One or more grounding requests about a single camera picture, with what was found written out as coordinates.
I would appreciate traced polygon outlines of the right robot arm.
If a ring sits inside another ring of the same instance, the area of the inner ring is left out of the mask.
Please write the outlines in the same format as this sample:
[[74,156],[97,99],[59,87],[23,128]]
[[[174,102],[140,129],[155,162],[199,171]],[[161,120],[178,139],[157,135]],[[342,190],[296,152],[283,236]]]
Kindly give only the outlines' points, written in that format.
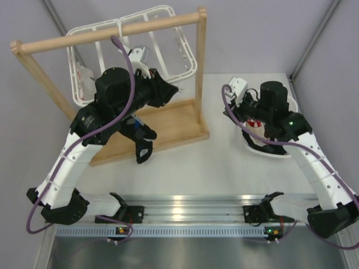
[[267,194],[259,204],[267,222],[281,216],[301,221],[325,240],[358,221],[358,195],[328,161],[305,117],[290,110],[288,90],[281,82],[264,82],[252,94],[246,83],[234,78],[222,86],[221,94],[224,115],[242,132],[289,153],[316,194],[315,200]]

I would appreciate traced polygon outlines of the black blue sports sock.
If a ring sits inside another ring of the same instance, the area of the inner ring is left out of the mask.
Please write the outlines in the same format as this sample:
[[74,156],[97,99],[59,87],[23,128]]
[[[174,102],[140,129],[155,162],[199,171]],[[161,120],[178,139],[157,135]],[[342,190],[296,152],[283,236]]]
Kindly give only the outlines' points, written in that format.
[[142,164],[151,157],[157,133],[138,116],[131,115],[121,122],[120,134],[135,143],[136,162]]

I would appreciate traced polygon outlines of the white plastic clip hanger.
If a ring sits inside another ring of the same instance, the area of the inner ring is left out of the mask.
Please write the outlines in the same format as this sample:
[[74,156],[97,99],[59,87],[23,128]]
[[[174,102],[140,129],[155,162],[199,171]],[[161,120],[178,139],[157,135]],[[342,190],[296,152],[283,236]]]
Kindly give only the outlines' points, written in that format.
[[[67,36],[91,33],[110,27],[119,30],[121,26],[138,22],[149,22],[160,18],[171,18],[175,15],[172,7],[160,5],[120,18],[76,27],[71,29],[67,33]],[[161,77],[170,84],[178,85],[180,81],[193,76],[197,70],[195,56],[182,28],[179,26],[175,26],[171,29],[144,32],[133,36],[121,36],[120,41],[124,47],[127,46],[130,49],[140,45],[147,46],[150,49],[146,59],[148,68],[156,68]],[[121,50],[109,39],[82,44],[80,47],[87,53],[88,57],[90,57],[92,65],[86,68],[93,71],[94,80],[112,67],[128,67]],[[82,108],[94,99],[82,101],[77,97],[76,63],[79,61],[75,56],[75,47],[68,47],[67,55],[72,86],[72,99],[77,106]]]

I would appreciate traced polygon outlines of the white sock with red trim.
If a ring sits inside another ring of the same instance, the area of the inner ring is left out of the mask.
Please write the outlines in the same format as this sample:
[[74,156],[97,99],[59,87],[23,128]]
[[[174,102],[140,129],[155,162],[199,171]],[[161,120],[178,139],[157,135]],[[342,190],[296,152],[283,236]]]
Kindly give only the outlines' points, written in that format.
[[82,66],[80,62],[76,63],[77,76],[77,97],[82,101],[90,101],[94,99],[95,80],[92,70]]

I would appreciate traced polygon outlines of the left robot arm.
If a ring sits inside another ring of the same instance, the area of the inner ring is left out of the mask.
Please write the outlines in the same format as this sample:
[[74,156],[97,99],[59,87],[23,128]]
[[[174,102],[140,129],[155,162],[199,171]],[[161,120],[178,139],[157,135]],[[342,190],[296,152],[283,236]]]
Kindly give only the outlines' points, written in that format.
[[151,156],[157,133],[135,113],[146,105],[165,106],[179,89],[163,80],[155,68],[149,73],[145,77],[137,69],[131,77],[126,69],[113,67],[95,80],[94,101],[77,112],[47,179],[27,191],[29,200],[42,207],[41,215],[46,222],[71,225],[84,216],[95,217],[97,223],[111,219],[122,222],[126,218],[127,203],[118,194],[84,194],[76,185],[93,157],[115,133],[135,143],[139,164]]

